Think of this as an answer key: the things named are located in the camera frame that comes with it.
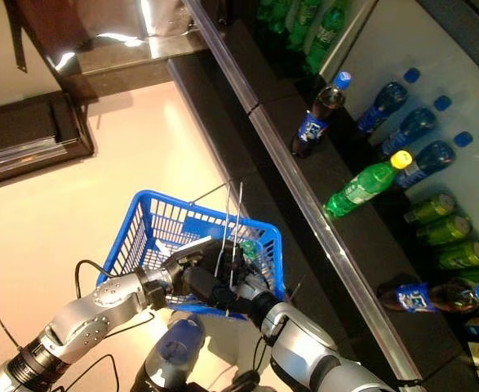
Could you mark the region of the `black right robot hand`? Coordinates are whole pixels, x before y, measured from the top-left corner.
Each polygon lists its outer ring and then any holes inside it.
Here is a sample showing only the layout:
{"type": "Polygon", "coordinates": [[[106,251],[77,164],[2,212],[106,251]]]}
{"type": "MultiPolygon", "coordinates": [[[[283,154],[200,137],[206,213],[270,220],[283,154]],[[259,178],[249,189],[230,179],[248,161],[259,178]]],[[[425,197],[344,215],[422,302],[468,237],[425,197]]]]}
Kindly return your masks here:
{"type": "Polygon", "coordinates": [[[223,283],[216,284],[206,301],[212,308],[246,315],[257,327],[268,312],[281,302],[269,290],[266,279],[259,274],[248,274],[240,284],[232,288],[223,283]]]}

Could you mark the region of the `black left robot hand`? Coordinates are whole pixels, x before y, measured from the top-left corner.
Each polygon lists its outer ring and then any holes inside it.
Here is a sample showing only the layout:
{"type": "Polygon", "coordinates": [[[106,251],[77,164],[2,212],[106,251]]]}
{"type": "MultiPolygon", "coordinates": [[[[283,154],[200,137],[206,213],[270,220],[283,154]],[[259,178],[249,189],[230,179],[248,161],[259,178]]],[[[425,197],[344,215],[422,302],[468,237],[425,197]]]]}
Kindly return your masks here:
{"type": "Polygon", "coordinates": [[[172,296],[193,295],[212,303],[241,284],[249,274],[243,250],[233,241],[202,238],[178,248],[162,268],[169,274],[172,296]]]}

